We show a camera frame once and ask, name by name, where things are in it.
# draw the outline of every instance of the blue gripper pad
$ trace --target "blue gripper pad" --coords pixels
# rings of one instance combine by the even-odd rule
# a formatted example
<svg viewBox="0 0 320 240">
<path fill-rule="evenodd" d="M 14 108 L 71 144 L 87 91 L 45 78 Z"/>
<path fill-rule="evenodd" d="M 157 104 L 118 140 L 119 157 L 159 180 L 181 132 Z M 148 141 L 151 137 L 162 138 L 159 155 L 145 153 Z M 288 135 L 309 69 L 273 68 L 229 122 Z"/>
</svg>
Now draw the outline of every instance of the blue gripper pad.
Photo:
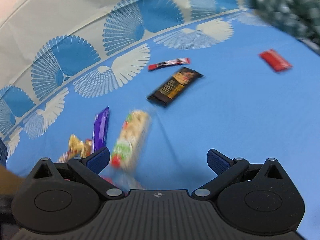
<svg viewBox="0 0 320 240">
<path fill-rule="evenodd" d="M 219 176 L 221 173 L 229 169 L 234 161 L 215 149 L 210 149 L 207 154 L 207 162 L 209 167 Z"/>
<path fill-rule="evenodd" d="M 110 152 L 102 147 L 82 160 L 82 164 L 95 174 L 99 174 L 109 164 Z"/>
</svg>

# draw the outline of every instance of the brown object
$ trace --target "brown object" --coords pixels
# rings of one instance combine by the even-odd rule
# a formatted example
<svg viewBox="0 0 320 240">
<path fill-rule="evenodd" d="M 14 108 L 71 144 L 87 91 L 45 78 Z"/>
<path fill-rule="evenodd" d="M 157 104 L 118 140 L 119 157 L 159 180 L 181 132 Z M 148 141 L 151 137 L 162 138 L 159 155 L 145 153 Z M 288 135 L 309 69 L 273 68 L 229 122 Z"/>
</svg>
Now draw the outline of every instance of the brown object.
<svg viewBox="0 0 320 240">
<path fill-rule="evenodd" d="M 167 106 L 199 77 L 203 77 L 203 75 L 192 69 L 182 67 L 147 99 Z"/>
<path fill-rule="evenodd" d="M 18 177 L 0 165 L 0 195 L 14 195 L 24 178 Z"/>
</svg>

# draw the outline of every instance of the black candy bar wrapper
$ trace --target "black candy bar wrapper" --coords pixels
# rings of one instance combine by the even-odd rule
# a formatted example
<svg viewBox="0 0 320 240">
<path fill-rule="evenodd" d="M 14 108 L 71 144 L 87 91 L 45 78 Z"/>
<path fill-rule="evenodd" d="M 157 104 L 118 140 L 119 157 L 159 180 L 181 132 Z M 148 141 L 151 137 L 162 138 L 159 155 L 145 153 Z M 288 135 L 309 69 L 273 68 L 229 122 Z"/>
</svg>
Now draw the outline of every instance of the black candy bar wrapper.
<svg viewBox="0 0 320 240">
<path fill-rule="evenodd" d="M 203 77 L 203 75 L 192 69 L 182 67 L 147 99 L 167 106 L 199 77 Z"/>
</svg>

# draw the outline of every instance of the gold candy wrapper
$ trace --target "gold candy wrapper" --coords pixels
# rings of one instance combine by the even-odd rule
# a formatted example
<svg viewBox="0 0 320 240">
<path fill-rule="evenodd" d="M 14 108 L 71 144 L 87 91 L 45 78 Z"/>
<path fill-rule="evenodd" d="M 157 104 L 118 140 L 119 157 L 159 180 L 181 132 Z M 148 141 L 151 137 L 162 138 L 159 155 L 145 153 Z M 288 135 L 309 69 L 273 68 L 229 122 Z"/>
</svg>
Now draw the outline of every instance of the gold candy wrapper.
<svg viewBox="0 0 320 240">
<path fill-rule="evenodd" d="M 88 157 L 91 154 L 92 141 L 90 139 L 86 139 L 84 142 L 80 141 L 77 136 L 72 134 L 68 146 L 68 151 L 60 156 L 58 163 L 65 163 L 75 156 Z"/>
<path fill-rule="evenodd" d="M 132 171 L 144 142 L 150 122 L 148 113 L 136 110 L 128 114 L 111 153 L 111 164 L 125 171 Z"/>
</svg>

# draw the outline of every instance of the candy bar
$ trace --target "candy bar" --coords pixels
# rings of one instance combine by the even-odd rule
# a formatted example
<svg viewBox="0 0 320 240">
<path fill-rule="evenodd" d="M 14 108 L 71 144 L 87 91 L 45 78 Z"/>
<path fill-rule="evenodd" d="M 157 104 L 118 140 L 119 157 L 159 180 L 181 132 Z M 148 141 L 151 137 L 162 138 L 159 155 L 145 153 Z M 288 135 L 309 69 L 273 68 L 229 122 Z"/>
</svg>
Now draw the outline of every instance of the candy bar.
<svg viewBox="0 0 320 240">
<path fill-rule="evenodd" d="M 93 124 L 92 144 L 93 152 L 106 146 L 109 123 L 109 107 L 96 114 Z"/>
<path fill-rule="evenodd" d="M 152 70 L 155 70 L 158 68 L 181 65 L 181 64 L 190 64 L 190 59 L 185 57 L 185 58 L 177 58 L 177 59 L 172 59 L 172 60 L 160 62 L 157 64 L 149 65 L 148 70 L 152 71 Z"/>
<path fill-rule="evenodd" d="M 274 49 L 264 51 L 260 53 L 259 56 L 263 58 L 276 72 L 287 70 L 292 67 L 292 65 L 281 57 Z"/>
<path fill-rule="evenodd" d="M 120 136 L 111 153 L 111 165 L 132 171 L 148 129 L 149 115 L 141 110 L 131 112 L 122 125 Z"/>
<path fill-rule="evenodd" d="M 147 99 L 167 106 L 192 82 L 202 76 L 203 75 L 197 71 L 182 67 L 155 92 L 149 95 Z"/>
<path fill-rule="evenodd" d="M 88 157 L 92 150 L 92 141 L 86 139 L 84 142 L 80 141 L 74 134 L 69 139 L 69 149 L 62 156 L 60 156 L 58 163 L 65 163 L 75 156 L 82 158 Z"/>
</svg>

